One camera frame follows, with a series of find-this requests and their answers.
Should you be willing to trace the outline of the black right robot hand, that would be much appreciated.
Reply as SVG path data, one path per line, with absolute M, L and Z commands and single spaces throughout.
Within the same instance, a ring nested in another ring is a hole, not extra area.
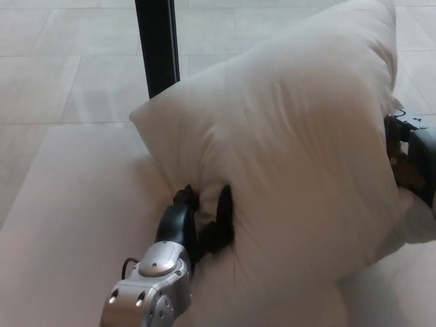
M 384 118 L 387 156 L 398 186 L 435 208 L 435 128 L 400 108 Z

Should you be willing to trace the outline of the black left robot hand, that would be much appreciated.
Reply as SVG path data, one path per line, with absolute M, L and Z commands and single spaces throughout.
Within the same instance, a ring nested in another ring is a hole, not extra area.
M 234 242 L 234 202 L 229 185 L 222 188 L 214 221 L 196 230 L 195 213 L 200 209 L 199 195 L 191 185 L 177 191 L 173 203 L 165 209 L 155 240 L 171 241 L 184 246 L 195 266 L 206 254 L 216 254 Z

